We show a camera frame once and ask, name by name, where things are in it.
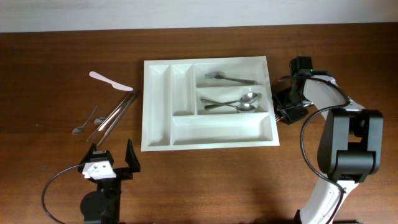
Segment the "steel fork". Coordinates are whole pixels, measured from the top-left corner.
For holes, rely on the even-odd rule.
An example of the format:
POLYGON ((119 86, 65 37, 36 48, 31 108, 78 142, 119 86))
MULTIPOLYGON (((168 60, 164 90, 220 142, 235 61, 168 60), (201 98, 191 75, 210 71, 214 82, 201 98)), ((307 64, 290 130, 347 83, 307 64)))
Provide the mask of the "steel fork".
POLYGON ((249 85, 256 85, 257 84, 257 82, 254 81, 254 80, 245 80, 245 79, 227 77, 224 72, 206 73, 205 74, 205 78, 219 79, 219 80, 229 80, 229 81, 232 81, 232 82, 245 83, 245 84, 249 84, 249 85))
POLYGON ((275 115, 275 121, 278 122, 278 121, 280 121, 280 120, 281 120, 281 117, 280 117, 279 115, 276 114, 276 115, 275 115))

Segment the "large steel spoon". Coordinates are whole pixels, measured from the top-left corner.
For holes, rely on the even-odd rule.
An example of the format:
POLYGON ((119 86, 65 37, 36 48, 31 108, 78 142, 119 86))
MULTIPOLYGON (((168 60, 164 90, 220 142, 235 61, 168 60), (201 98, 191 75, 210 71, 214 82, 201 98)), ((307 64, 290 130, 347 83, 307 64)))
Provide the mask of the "large steel spoon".
POLYGON ((229 104, 229 103, 220 103, 220 102, 217 102, 217 101, 209 100, 208 98, 205 98, 205 97, 201 97, 200 101, 202 101, 203 103, 211 103, 211 105, 205 106, 206 110, 212 110, 212 109, 219 108, 219 107, 222 107, 222 106, 232 107, 238 113, 252 113, 252 112, 255 112, 255 110, 256 110, 256 107, 254 105, 252 105, 252 104, 249 104, 249 103, 240 103, 237 106, 234 106, 234 105, 229 104))
MULTIPOLYGON (((240 97, 240 99, 238 99, 238 100, 227 101, 227 102, 225 102, 225 104, 228 104, 228 105, 232 105, 234 103, 252 104, 258 99, 258 97, 259 97, 259 95, 257 93, 250 92, 250 93, 246 93, 245 95, 240 97)), ((205 109, 206 110, 212 110, 212 109, 215 109, 215 108, 218 108, 218 107, 221 107, 221 105, 213 103, 212 105, 206 105, 205 109)))

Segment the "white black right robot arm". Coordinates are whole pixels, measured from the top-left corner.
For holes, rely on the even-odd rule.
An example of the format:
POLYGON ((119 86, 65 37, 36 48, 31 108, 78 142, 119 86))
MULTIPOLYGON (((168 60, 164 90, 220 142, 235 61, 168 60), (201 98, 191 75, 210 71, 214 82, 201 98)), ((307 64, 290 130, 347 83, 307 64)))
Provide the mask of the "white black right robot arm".
POLYGON ((310 57, 290 62, 290 86, 271 92, 267 58, 146 60, 141 149, 177 151, 278 146, 277 121, 325 119, 318 182, 295 223, 331 223, 348 194, 381 162, 383 117, 354 102, 310 57))

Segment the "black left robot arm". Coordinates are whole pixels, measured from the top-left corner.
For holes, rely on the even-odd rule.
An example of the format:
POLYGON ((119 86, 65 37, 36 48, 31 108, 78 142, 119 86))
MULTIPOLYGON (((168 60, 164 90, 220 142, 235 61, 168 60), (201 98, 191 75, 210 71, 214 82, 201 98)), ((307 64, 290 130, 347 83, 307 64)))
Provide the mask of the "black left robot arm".
POLYGON ((120 223, 121 182, 133 178, 129 167, 113 168, 109 151, 97 150, 92 144, 78 165, 78 172, 92 183, 96 190, 87 193, 80 203, 84 223, 120 223))

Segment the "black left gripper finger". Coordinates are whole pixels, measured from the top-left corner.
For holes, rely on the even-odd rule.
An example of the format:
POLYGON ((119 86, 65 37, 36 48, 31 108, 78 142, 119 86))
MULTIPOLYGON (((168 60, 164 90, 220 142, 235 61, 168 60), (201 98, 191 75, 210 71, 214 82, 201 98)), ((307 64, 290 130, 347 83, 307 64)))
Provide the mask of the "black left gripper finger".
POLYGON ((85 154, 85 156, 81 160, 80 164, 85 164, 85 163, 89 162, 91 160, 91 158, 93 157, 94 152, 96 152, 96 151, 97 151, 97 145, 95 143, 93 143, 90 146, 88 152, 85 154))
POLYGON ((136 156, 136 153, 134 152, 132 141, 130 139, 127 140, 125 162, 128 164, 128 168, 131 172, 141 171, 141 165, 136 156))

